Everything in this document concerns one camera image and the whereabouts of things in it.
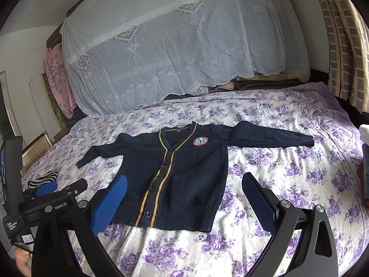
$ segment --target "v-neck collar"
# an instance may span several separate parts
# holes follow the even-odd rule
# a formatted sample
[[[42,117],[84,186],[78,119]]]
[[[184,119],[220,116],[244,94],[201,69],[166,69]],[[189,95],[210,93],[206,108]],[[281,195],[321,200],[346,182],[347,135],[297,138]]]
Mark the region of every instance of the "v-neck collar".
[[[179,148],[185,141],[187,141],[193,134],[193,132],[195,131],[197,123],[192,121],[191,124],[185,126],[184,128],[178,128],[178,127],[164,127],[162,130],[160,130],[160,136],[161,136],[161,140],[164,144],[164,147],[166,149],[168,149],[169,151],[173,151],[176,150],[177,148]],[[187,134],[181,139],[179,140],[174,146],[171,146],[166,138],[166,133],[167,131],[174,131],[174,130],[182,130],[188,128],[188,132]]]

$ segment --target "embroidered badge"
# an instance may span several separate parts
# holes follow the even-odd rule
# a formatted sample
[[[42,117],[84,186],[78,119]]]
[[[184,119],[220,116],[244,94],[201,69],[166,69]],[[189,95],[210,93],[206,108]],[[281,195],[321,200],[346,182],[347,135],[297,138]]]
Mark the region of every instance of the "embroidered badge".
[[[194,146],[201,146],[201,145],[205,145],[208,142],[208,140],[209,139],[207,137],[201,136],[201,137],[194,139],[192,144]]]

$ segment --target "beige curtain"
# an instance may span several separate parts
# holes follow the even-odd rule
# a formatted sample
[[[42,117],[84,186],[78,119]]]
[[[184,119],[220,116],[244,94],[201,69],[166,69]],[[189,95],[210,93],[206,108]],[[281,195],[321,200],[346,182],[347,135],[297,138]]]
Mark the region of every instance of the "beige curtain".
[[[350,0],[319,0],[330,44],[328,87],[369,112],[369,30]]]

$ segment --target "navy blue cardigan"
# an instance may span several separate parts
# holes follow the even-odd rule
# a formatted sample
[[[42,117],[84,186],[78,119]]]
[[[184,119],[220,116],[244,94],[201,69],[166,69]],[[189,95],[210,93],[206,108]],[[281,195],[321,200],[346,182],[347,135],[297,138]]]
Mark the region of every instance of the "navy blue cardigan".
[[[92,146],[77,166],[124,155],[117,175],[127,177],[128,190],[111,223],[210,232],[226,186],[227,146],[301,145],[313,146],[313,137],[246,121],[234,127],[192,122],[137,136],[121,133],[111,144]]]

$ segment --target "white sheer fabric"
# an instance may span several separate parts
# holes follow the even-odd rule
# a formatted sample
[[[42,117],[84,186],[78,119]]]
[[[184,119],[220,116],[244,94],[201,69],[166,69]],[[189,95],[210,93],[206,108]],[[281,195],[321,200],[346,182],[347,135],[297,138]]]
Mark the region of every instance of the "white sheer fabric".
[[[309,78],[289,0],[85,0],[62,35],[73,94],[94,117],[253,72]]]

